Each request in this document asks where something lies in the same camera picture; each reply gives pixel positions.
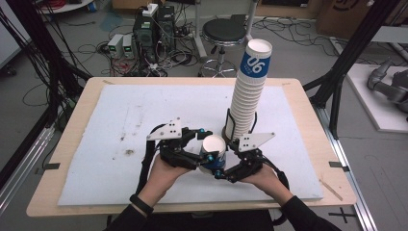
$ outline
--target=gray machine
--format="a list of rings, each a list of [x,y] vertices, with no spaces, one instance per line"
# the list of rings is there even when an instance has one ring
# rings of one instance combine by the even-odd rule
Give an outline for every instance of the gray machine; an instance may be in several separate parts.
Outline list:
[[[387,75],[387,70],[393,61],[388,59],[376,68],[367,81],[367,87],[370,90],[378,91],[388,100],[395,103],[396,106],[404,113],[408,114],[408,69],[394,74],[393,81],[390,85],[384,84],[382,79]]]

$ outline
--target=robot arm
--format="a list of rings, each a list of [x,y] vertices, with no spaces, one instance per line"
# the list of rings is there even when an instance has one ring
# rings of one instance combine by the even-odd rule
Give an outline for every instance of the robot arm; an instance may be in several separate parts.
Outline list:
[[[391,102],[401,104],[404,103],[408,95],[407,90],[402,87],[404,84],[406,84],[406,82],[408,82],[407,71],[396,73],[394,75],[392,85],[387,85],[381,82],[387,75],[387,70],[390,68],[392,63],[392,60],[388,59],[382,63],[381,66],[376,68],[371,73],[367,81],[367,86],[370,90],[375,90],[384,94]]]

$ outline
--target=human hand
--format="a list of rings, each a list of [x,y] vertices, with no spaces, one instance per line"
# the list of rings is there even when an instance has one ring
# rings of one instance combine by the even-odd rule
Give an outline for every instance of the human hand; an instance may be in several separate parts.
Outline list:
[[[173,186],[177,178],[189,171],[189,169],[183,167],[172,167],[163,161],[160,155],[157,155],[151,168],[149,179],[138,197],[144,203],[153,207],[165,196],[167,190]]]
[[[293,197],[293,194],[279,181],[272,167],[265,164],[256,174],[243,178],[241,182],[254,185],[273,197],[281,206]]]

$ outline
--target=gray floor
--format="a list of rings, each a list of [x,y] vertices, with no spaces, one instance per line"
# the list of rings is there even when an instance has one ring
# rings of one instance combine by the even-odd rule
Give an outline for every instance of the gray floor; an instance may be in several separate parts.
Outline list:
[[[117,14],[110,11],[86,13],[75,11],[63,13],[59,19],[71,24],[81,24],[94,21],[86,26],[69,26],[62,24],[65,38],[73,51],[91,50],[93,44],[109,40],[109,35],[114,33],[131,32],[133,16],[130,14]],[[298,26],[301,34],[309,33],[311,38],[316,37],[314,23],[311,28]],[[254,38],[266,39],[273,44],[273,54],[268,76],[271,78],[296,78],[306,84],[325,74],[336,61],[335,56],[328,56],[321,46],[302,46],[292,41],[285,41],[279,36],[289,38],[288,31],[277,32],[277,35],[266,29],[253,29]],[[305,39],[300,35],[296,39]],[[333,47],[326,40],[318,40],[323,44],[326,52],[334,54]],[[207,52],[212,46],[207,42]],[[366,60],[377,62],[392,56],[396,64],[401,64],[402,59],[378,44],[372,44],[362,57]],[[239,64],[244,46],[227,49],[226,59]],[[76,52],[84,67],[94,76],[107,76],[109,64],[106,59],[98,54],[84,54]],[[12,61],[17,75],[0,76],[0,167],[7,162],[14,151],[28,134],[34,123],[38,120],[44,106],[27,106],[22,100],[26,92],[40,84],[36,78],[29,61],[19,55]],[[168,71],[169,76],[196,76],[199,64],[189,67],[174,67]],[[30,105],[40,105],[45,102],[44,87],[31,90],[24,101]],[[57,141],[57,133],[35,168],[40,167],[45,154],[48,153]],[[339,117],[339,136],[350,166],[359,183],[362,193],[368,203],[378,230],[408,230],[408,183],[405,176],[408,173],[408,135],[377,132],[368,115],[362,107],[353,89],[344,81],[343,99]],[[33,172],[28,176],[22,187],[15,195],[6,212],[0,217],[0,230],[102,230],[105,226],[106,216],[81,216],[67,218],[29,218],[25,210],[40,180],[40,175]],[[346,214],[355,214],[351,207],[343,207]],[[314,208],[320,216],[327,218],[343,230],[361,230],[357,218],[329,216],[329,213],[341,212],[339,207]],[[288,223],[276,230],[292,230]]]

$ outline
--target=white paper sheet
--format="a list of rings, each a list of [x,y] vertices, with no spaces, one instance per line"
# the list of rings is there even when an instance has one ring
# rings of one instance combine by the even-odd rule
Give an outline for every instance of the white paper sheet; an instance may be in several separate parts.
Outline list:
[[[182,126],[220,135],[233,87],[106,86],[68,171],[59,205],[127,204],[139,182],[145,139],[157,125],[181,117]],[[318,178],[280,87],[265,87],[254,133],[274,132],[264,154],[289,178],[300,198],[322,198]],[[199,152],[200,141],[186,150]],[[238,163],[227,152],[227,167]],[[270,200],[252,185],[216,180],[199,169],[180,177],[161,203]]]

